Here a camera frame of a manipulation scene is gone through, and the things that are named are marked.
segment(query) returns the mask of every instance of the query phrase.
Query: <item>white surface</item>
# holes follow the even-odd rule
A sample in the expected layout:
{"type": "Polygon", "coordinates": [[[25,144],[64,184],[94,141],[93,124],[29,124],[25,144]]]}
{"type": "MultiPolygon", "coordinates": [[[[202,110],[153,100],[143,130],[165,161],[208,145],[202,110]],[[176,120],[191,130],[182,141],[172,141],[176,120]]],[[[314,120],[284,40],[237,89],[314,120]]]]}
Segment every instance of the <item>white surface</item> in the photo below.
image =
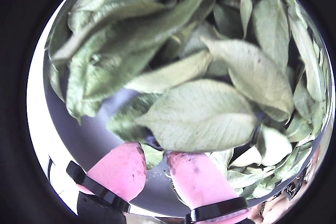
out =
{"type": "MultiPolygon", "coordinates": [[[[44,46],[51,26],[65,1],[56,9],[43,30],[31,61],[27,84],[27,117],[30,137],[44,173],[47,176],[50,157],[55,164],[53,166],[54,171],[51,184],[64,203],[77,214],[76,206],[79,191],[75,186],[75,182],[66,173],[69,162],[75,162],[75,159],[63,145],[51,120],[43,84],[44,46]]],[[[144,216],[169,217],[144,210],[134,205],[131,205],[130,213],[144,216]]]]}

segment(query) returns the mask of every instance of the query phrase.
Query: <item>black strap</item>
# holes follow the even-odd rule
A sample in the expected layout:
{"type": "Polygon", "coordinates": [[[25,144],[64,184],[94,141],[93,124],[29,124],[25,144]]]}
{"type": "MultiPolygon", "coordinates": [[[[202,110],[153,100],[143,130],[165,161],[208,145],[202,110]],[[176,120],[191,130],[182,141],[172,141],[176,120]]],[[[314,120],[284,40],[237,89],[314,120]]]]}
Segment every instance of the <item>black strap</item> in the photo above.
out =
{"type": "Polygon", "coordinates": [[[103,199],[106,203],[108,203],[111,207],[118,209],[122,212],[129,213],[130,212],[130,204],[120,198],[115,193],[111,192],[109,189],[103,187],[93,179],[89,178],[83,169],[77,165],[75,162],[70,161],[67,167],[67,174],[78,184],[87,188],[99,198],[103,199]]]}
{"type": "Polygon", "coordinates": [[[210,220],[229,215],[246,208],[248,208],[248,203],[245,198],[238,197],[229,199],[193,209],[190,214],[185,216],[185,223],[191,224],[193,222],[210,220]]]}

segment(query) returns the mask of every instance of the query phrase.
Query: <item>dried leaf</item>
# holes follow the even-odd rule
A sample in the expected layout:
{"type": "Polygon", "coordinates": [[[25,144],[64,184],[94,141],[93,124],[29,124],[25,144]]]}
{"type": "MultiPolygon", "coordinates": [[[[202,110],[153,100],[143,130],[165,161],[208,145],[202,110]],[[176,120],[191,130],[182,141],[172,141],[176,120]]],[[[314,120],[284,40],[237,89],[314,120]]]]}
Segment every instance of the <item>dried leaf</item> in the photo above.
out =
{"type": "Polygon", "coordinates": [[[315,56],[312,40],[304,24],[295,14],[295,11],[289,8],[288,12],[292,35],[306,68],[308,92],[314,100],[322,102],[326,98],[326,89],[322,70],[315,56]]]}
{"type": "Polygon", "coordinates": [[[241,40],[204,42],[213,56],[221,56],[227,62],[237,90],[247,98],[277,110],[276,116],[273,111],[265,110],[276,121],[290,118],[294,106],[288,78],[266,54],[241,40]]]}
{"type": "Polygon", "coordinates": [[[233,87],[213,80],[182,84],[159,98],[135,121],[153,132],[162,148],[221,151],[246,144],[256,119],[233,87]]]}
{"type": "Polygon", "coordinates": [[[261,126],[257,136],[257,149],[265,166],[278,164],[292,152],[292,146],[286,136],[264,125],[261,126]]]}
{"type": "Polygon", "coordinates": [[[284,73],[288,63],[289,28],[281,0],[261,0],[254,7],[252,21],[261,48],[284,73]]]}
{"type": "Polygon", "coordinates": [[[133,98],[111,117],[106,128],[124,141],[145,143],[145,129],[134,120],[147,113],[159,97],[159,94],[140,94],[133,98]]]}
{"type": "Polygon", "coordinates": [[[126,84],[125,88],[141,93],[163,93],[189,80],[202,77],[208,69],[212,56],[201,51],[183,60],[146,72],[126,84]]]}
{"type": "Polygon", "coordinates": [[[251,0],[240,0],[240,18],[242,19],[241,24],[243,25],[244,36],[247,35],[247,26],[251,18],[253,9],[253,4],[251,0]]]}

